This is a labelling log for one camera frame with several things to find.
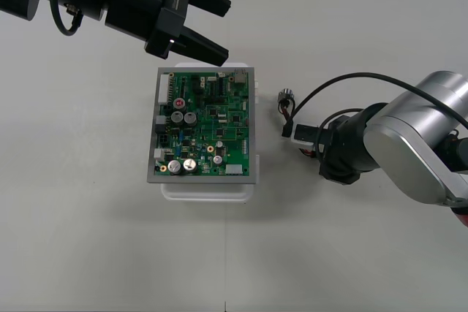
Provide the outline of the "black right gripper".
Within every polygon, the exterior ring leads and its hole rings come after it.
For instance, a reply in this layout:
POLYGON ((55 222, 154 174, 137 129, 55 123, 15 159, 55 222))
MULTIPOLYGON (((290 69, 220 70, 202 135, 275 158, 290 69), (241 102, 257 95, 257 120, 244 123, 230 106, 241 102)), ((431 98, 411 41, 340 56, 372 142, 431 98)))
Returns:
POLYGON ((320 174, 327 180, 350 185, 366 171, 366 149, 363 144, 365 124, 356 121, 329 123, 331 139, 324 147, 320 174))

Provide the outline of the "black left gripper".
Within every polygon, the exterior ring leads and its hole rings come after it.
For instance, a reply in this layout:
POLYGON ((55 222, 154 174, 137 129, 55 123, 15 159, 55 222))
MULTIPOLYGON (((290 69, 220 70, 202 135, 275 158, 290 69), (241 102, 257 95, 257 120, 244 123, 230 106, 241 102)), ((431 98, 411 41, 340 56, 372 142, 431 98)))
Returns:
POLYGON ((184 26, 188 5, 224 17, 230 0, 106 0, 105 25, 145 42, 147 53, 169 52, 222 66, 229 50, 184 26))

